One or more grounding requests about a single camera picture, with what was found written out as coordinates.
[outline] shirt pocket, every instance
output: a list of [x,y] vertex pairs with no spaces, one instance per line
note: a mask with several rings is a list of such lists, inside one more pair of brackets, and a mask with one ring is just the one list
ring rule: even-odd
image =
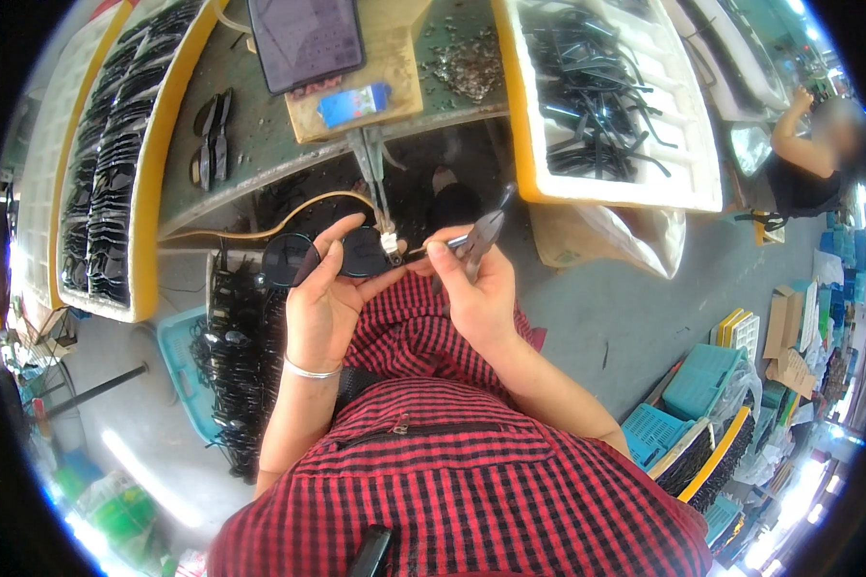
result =
[[411,425],[402,419],[326,441],[297,474],[376,477],[429,469],[531,463],[554,455],[536,426],[487,421]]

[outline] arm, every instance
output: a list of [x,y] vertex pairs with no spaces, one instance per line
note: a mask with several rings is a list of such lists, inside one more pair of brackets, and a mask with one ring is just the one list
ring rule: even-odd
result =
[[514,335],[504,352],[482,355],[519,408],[546,425],[605,441],[631,458],[623,430],[597,398]]
[[812,100],[812,95],[805,88],[799,87],[796,90],[792,106],[783,113],[773,129],[770,144],[773,152],[780,158],[821,178],[830,178],[835,170],[833,154],[810,140],[795,135],[795,123],[808,112]]
[[[468,227],[440,231],[434,238],[458,237]],[[474,285],[461,263],[441,242],[427,245],[429,261],[412,268],[435,270],[449,293],[450,317],[474,350],[490,363],[527,415],[578,437],[600,439],[629,457],[622,429],[597,399],[535,352],[513,327],[513,267],[498,248],[481,260]]]
[[340,375],[314,379],[282,373],[260,448],[254,499],[269,489],[331,428]]
[[286,299],[286,367],[263,435],[254,499],[331,428],[339,372],[327,377],[301,376],[289,363],[311,373],[338,371],[363,306],[404,276],[404,268],[370,280],[337,276],[344,264],[340,239],[365,219],[363,214],[347,216],[318,235],[314,245],[321,263]]

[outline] zipper pull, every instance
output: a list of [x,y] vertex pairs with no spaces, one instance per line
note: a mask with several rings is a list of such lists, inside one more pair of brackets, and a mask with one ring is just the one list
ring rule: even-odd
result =
[[401,416],[398,417],[398,422],[394,424],[392,427],[392,432],[395,435],[406,435],[407,427],[410,425],[410,415],[407,413],[401,413]]

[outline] fingernail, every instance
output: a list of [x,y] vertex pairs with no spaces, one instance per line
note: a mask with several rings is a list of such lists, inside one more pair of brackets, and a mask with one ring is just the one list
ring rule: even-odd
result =
[[442,243],[440,243],[439,241],[436,241],[436,240],[427,244],[427,253],[431,257],[441,257],[444,254],[446,254],[446,250],[447,250],[446,245],[443,245]]

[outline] worker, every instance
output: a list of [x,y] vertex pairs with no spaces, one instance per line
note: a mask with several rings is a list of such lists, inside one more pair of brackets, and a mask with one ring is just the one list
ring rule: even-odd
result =
[[[500,250],[470,283],[443,241],[471,227],[452,227],[428,260],[339,277],[364,218],[317,237],[323,260],[288,295],[254,501],[209,548],[209,577],[345,575],[371,525],[392,530],[386,575],[706,574],[704,519],[535,351]],[[381,380],[335,413],[345,365]]]
[[814,97],[798,87],[792,106],[773,129],[767,157],[750,188],[747,208],[783,217],[810,217],[839,209],[857,185],[866,186],[866,114],[851,99],[835,96],[815,109],[811,139],[796,124]]

